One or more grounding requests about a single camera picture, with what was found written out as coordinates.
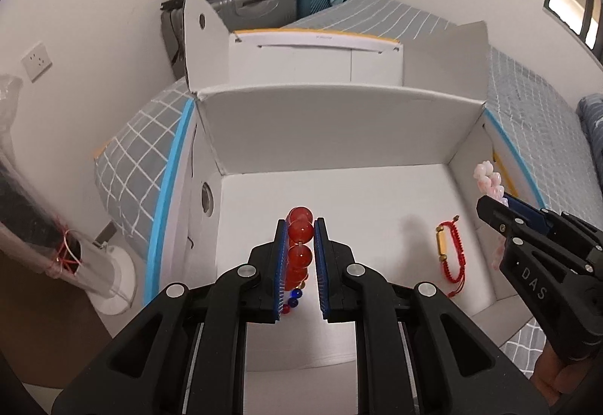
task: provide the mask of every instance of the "white round base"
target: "white round base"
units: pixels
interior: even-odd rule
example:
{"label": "white round base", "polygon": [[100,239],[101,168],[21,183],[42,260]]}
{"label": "white round base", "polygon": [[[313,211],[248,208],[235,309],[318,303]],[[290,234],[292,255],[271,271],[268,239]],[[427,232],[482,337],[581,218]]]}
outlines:
{"label": "white round base", "polygon": [[115,268],[112,290],[119,291],[119,294],[108,298],[94,292],[87,291],[86,294],[98,312],[104,315],[118,315],[132,306],[136,292],[136,272],[132,258],[123,248],[110,245],[107,247],[107,255]]}

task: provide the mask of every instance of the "silver screw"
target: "silver screw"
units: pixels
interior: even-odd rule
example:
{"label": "silver screw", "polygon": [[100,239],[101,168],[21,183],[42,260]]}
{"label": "silver screw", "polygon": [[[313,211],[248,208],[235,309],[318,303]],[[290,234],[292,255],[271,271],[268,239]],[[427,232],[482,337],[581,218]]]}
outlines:
{"label": "silver screw", "polygon": [[252,277],[254,275],[256,275],[256,268],[252,265],[246,264],[246,265],[241,265],[239,267],[239,270],[237,270],[237,274],[239,274],[239,276],[241,277]]}
{"label": "silver screw", "polygon": [[421,282],[421,284],[418,285],[418,291],[423,296],[427,296],[427,297],[432,297],[435,295],[435,293],[438,292],[438,290],[435,288],[435,286],[430,282]]}
{"label": "silver screw", "polygon": [[180,297],[185,293],[185,287],[182,284],[171,284],[166,290],[165,294],[169,297]]}
{"label": "silver screw", "polygon": [[364,275],[364,272],[366,272],[367,270],[360,265],[359,263],[351,263],[350,265],[348,265],[348,267],[346,268],[347,273],[351,276],[354,277],[360,277]]}

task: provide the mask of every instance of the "human hand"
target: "human hand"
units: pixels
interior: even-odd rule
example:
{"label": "human hand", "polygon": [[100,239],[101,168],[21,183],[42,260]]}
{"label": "human hand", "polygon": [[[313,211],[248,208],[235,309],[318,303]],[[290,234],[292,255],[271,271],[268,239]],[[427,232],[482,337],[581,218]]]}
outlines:
{"label": "human hand", "polygon": [[591,365],[592,360],[586,359],[566,366],[547,342],[530,380],[552,407],[561,395],[572,393],[582,383]]}

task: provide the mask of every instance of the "triangular cutout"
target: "triangular cutout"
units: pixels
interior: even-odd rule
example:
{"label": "triangular cutout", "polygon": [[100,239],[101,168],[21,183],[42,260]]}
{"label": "triangular cutout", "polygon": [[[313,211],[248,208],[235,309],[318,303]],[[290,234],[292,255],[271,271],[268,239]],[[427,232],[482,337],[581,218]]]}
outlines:
{"label": "triangular cutout", "polygon": [[490,355],[450,315],[440,317],[461,376],[468,378],[494,367]]}
{"label": "triangular cutout", "polygon": [[138,330],[134,337],[111,359],[110,368],[132,378],[140,378],[162,318],[162,315],[157,314]]}

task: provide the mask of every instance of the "bed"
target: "bed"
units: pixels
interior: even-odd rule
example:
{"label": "bed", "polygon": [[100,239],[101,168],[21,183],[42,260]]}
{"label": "bed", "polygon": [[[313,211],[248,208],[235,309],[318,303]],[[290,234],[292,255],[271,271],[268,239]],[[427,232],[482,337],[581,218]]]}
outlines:
{"label": "bed", "polygon": [[[395,0],[348,0],[288,27],[348,31],[404,42],[453,25]],[[485,116],[521,163],[538,204],[557,212],[566,210],[603,227],[603,196],[577,115],[539,75],[494,47],[489,58]],[[177,81],[143,107],[96,161],[103,202],[142,256],[149,244],[152,209],[171,141],[190,100],[186,81]],[[544,342],[542,330],[531,321],[502,348],[530,375]]]}

